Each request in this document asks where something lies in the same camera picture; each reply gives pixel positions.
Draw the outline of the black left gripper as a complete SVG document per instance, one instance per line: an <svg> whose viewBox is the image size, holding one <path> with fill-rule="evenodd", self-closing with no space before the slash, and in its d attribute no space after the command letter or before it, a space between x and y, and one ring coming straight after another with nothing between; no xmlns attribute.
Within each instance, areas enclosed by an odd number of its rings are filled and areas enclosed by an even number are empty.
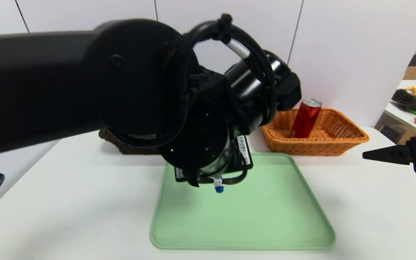
<svg viewBox="0 0 416 260"><path fill-rule="evenodd" d="M207 166L188 171L174 168L177 182L187 183L240 183L253 168L253 161L245 135L239 135L226 143L220 155Z"/></svg>

